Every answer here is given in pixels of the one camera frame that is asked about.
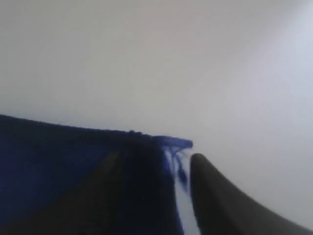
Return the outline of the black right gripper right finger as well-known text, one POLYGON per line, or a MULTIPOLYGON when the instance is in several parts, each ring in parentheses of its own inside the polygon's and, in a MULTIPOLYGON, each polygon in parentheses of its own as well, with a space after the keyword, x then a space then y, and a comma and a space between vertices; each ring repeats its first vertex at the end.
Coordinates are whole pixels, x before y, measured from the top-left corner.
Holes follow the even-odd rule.
POLYGON ((190 161, 190 190, 202 235, 311 235, 232 184, 202 154, 190 161))

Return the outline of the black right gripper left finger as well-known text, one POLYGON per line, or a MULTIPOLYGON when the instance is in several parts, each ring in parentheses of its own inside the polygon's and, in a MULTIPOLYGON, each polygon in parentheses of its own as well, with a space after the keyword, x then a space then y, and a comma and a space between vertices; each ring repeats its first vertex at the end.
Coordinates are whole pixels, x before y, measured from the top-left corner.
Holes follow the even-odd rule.
POLYGON ((36 214, 26 235, 111 235, 121 194, 122 159, 110 153, 83 183, 36 214))

